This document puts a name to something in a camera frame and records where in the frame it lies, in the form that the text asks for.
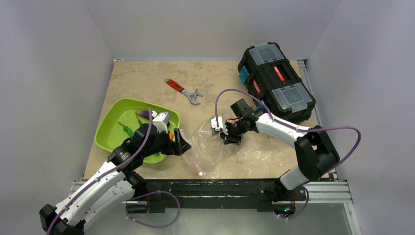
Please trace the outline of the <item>clear zip top bag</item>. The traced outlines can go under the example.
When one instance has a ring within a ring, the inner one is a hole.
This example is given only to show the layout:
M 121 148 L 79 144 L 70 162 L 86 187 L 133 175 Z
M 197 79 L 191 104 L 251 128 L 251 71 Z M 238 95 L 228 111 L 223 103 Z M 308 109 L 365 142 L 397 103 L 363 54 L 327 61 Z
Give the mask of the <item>clear zip top bag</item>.
M 182 156 L 188 178 L 231 176 L 246 159 L 245 144 L 225 145 L 220 133 L 211 127 L 213 118 L 205 119 L 191 130 L 182 130 L 191 145 L 191 149 Z

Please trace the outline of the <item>purple fake eggplant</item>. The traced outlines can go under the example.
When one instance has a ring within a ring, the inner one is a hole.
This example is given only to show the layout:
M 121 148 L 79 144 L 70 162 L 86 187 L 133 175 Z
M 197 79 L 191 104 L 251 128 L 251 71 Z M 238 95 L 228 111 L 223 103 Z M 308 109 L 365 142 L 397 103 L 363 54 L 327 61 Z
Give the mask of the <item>purple fake eggplant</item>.
M 155 118 L 159 113 L 157 113 L 156 111 L 138 111 L 137 114 L 142 117 L 145 118 L 147 120 L 150 119 L 150 117 Z

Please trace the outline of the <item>green fake chili pepper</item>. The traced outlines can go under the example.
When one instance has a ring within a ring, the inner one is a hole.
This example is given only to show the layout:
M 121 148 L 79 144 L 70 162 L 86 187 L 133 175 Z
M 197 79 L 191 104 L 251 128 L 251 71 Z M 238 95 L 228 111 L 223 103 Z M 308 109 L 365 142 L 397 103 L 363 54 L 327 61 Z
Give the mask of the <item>green fake chili pepper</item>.
M 137 118 L 139 126 L 142 126 L 142 121 L 140 120 L 138 113 L 136 113 L 136 118 Z

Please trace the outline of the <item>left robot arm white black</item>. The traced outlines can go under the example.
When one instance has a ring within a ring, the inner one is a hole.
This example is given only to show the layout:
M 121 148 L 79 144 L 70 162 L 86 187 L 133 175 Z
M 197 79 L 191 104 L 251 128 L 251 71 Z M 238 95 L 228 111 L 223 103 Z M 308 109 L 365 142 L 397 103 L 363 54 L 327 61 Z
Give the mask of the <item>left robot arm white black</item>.
M 180 156 L 191 149 L 181 129 L 158 131 L 141 125 L 108 156 L 107 161 L 73 194 L 55 206 L 40 209 L 40 221 L 48 235 L 83 235 L 98 219 L 121 202 L 148 195 L 146 181 L 135 172 L 144 158 L 162 153 Z

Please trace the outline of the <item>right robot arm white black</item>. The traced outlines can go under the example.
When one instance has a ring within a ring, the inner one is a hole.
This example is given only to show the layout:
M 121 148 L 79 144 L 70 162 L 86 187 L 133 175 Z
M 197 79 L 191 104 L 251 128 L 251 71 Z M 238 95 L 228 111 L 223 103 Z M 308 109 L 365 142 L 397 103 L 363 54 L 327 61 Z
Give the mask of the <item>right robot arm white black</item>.
M 220 116 L 211 121 L 224 144 L 240 143 L 243 134 L 254 131 L 276 138 L 295 150 L 297 165 L 281 175 L 275 185 L 276 196 L 280 199 L 291 196 L 294 188 L 320 179 L 340 161 L 334 144 L 320 126 L 294 125 L 264 109 L 254 110 L 244 99 L 232 104 L 231 109 L 236 115 L 232 122 Z

